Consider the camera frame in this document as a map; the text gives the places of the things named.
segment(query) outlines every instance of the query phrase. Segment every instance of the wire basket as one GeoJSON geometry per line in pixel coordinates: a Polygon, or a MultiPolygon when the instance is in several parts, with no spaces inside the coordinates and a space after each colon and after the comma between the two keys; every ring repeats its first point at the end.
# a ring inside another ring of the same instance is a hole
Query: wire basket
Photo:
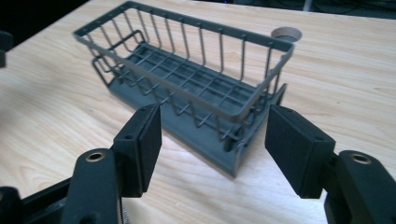
{"type": "Polygon", "coordinates": [[[270,104],[293,45],[126,2],[74,32],[109,90],[138,108],[161,105],[163,127],[228,174],[270,104]]]}

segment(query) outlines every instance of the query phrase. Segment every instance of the dark background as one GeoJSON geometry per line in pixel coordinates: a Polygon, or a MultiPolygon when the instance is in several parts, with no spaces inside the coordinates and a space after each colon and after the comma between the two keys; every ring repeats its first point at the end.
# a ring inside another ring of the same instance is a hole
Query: dark background
{"type": "Polygon", "coordinates": [[[87,0],[0,0],[0,30],[12,34],[17,46],[85,2],[87,0]]]}

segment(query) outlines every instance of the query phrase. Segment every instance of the wooden table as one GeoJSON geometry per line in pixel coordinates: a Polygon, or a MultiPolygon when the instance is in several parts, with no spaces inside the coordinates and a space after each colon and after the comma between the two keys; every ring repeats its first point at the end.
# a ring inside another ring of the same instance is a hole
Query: wooden table
{"type": "MultiPolygon", "coordinates": [[[[396,21],[194,1],[155,7],[269,35],[303,38],[283,69],[283,105],[337,141],[378,158],[396,178],[396,21]]],[[[22,197],[69,177],[83,152],[110,147],[134,110],[94,73],[72,32],[121,0],[91,1],[7,54],[0,70],[0,186],[22,197]]],[[[264,148],[265,128],[236,179],[163,132],[148,193],[124,200],[133,223],[325,223],[323,198],[302,200],[264,148]]]]}

